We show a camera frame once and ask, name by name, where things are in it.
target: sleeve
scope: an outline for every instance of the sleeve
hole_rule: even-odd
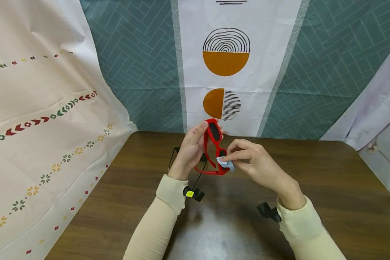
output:
[[[185,208],[182,191],[187,184],[188,181],[163,176],[154,201],[134,230],[123,260],[162,260],[176,219]]]
[[[322,225],[321,219],[305,196],[306,205],[295,211],[283,207],[277,199],[282,217],[280,231],[285,235],[297,260],[344,260],[345,257]]]

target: hand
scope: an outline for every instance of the hand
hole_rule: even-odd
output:
[[[222,126],[220,127],[221,135],[224,133]],[[191,128],[185,135],[179,153],[173,162],[169,177],[176,180],[186,181],[189,171],[193,169],[201,159],[204,151],[204,133],[208,128],[208,123],[202,121],[194,128]]]
[[[263,146],[248,140],[235,139],[228,146],[227,156],[221,161],[233,161],[234,165],[246,172],[253,181],[277,192],[286,208],[296,210],[306,204],[297,181],[280,168]]]

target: yellow label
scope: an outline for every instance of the yellow label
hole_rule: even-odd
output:
[[[193,191],[188,191],[188,192],[186,193],[186,196],[187,196],[187,197],[190,197],[190,198],[192,198],[193,195],[194,195],[194,192],[193,192]]]

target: white fabric backdrop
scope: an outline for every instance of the white fabric backdrop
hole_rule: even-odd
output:
[[[0,260],[43,259],[136,131],[75,0],[0,0]]]
[[[178,0],[188,129],[211,118],[203,107],[206,94],[225,88],[239,98],[241,109],[236,120],[223,120],[222,126],[231,135],[257,135],[300,4],[301,0],[249,0],[242,5],[220,5],[212,0]],[[219,76],[205,65],[203,45],[212,31],[228,27],[241,30],[248,36],[250,56],[238,73]],[[223,112],[226,100],[230,99],[225,96]]]
[[[361,150],[360,156],[390,192],[390,126],[369,147]]]
[[[360,150],[390,123],[390,54],[373,79],[320,140]]]

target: black clamp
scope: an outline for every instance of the black clamp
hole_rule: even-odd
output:
[[[189,188],[189,186],[186,186],[184,189],[183,189],[183,192],[182,194],[185,196],[185,197],[190,197],[194,200],[196,200],[197,202],[200,202],[202,200],[202,198],[204,197],[204,192],[201,191],[200,189],[196,188],[194,191],[191,190]]]
[[[269,204],[267,202],[263,202],[260,205],[257,206],[257,209],[259,210],[262,217],[265,218],[271,218],[275,222],[280,223],[282,221],[282,218],[279,215],[279,212],[277,212],[277,208],[270,208]]]

